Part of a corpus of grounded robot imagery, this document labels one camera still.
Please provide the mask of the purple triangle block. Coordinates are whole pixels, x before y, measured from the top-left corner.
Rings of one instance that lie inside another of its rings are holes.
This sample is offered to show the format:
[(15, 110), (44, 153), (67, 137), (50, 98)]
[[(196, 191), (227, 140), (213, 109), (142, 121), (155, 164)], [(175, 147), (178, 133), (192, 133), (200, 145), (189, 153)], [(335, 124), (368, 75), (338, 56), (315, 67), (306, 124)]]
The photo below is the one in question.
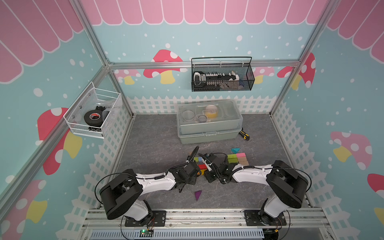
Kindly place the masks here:
[(199, 198), (201, 197), (201, 194), (202, 194), (202, 190), (199, 190), (199, 191), (195, 192), (195, 199), (196, 199), (196, 201), (199, 200)]

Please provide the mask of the teal triangle block top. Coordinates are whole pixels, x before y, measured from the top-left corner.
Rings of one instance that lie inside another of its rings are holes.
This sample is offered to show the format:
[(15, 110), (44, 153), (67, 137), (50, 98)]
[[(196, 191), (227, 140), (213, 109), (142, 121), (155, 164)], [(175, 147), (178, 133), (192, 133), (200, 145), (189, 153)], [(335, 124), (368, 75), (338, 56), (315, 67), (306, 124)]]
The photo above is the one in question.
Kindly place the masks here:
[(233, 154), (237, 154), (237, 153), (239, 153), (240, 152), (240, 148), (232, 148), (231, 149), (231, 152), (233, 153)]

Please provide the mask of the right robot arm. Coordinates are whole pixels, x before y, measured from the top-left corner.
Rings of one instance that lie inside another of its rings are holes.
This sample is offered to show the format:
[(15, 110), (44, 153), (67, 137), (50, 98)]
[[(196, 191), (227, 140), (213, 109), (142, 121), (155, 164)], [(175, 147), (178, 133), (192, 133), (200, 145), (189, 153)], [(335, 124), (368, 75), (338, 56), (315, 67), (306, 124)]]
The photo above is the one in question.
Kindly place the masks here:
[(293, 169), (283, 161), (276, 160), (266, 166), (246, 166), (230, 163), (228, 156), (224, 160), (214, 154), (199, 154), (207, 170), (207, 181), (218, 180), (221, 184), (256, 183), (269, 186), (274, 194), (266, 199), (255, 217), (249, 217), (265, 226), (284, 226), (283, 212), (289, 208), (300, 209), (305, 194), (312, 185), (310, 177), (304, 177), (301, 170)]

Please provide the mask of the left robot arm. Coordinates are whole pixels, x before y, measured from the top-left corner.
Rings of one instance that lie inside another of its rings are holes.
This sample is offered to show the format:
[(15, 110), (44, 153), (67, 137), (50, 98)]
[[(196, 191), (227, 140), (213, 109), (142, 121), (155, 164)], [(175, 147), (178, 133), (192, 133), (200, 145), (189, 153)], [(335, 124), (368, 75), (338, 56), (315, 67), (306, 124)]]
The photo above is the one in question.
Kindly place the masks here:
[(142, 175), (132, 169), (112, 174), (114, 178), (99, 191), (100, 203), (104, 206), (108, 220), (119, 217), (132, 220), (140, 226), (148, 225), (155, 219), (149, 203), (139, 197), (157, 191), (178, 190), (186, 185), (195, 185), (201, 169), (194, 161), (199, 147), (195, 147), (186, 163), (174, 166), (164, 173)]

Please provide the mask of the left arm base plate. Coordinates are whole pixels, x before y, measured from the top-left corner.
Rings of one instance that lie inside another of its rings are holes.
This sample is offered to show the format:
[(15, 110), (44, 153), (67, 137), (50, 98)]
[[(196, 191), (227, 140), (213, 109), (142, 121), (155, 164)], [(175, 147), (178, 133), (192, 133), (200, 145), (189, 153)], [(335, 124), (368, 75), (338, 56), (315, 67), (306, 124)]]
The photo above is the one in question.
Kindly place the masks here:
[(124, 225), (125, 227), (164, 227), (166, 215), (166, 211), (152, 211), (140, 221), (128, 217)]

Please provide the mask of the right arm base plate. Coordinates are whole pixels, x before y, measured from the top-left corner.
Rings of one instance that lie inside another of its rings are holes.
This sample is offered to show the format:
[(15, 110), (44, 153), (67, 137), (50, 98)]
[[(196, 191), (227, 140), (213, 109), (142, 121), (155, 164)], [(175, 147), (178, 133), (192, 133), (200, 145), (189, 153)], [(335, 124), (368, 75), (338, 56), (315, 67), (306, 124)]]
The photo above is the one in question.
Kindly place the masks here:
[(260, 213), (260, 210), (244, 210), (244, 216), (247, 226), (271, 226), (284, 227), (287, 221), (283, 213), (280, 213), (277, 218), (273, 218), (265, 213)]

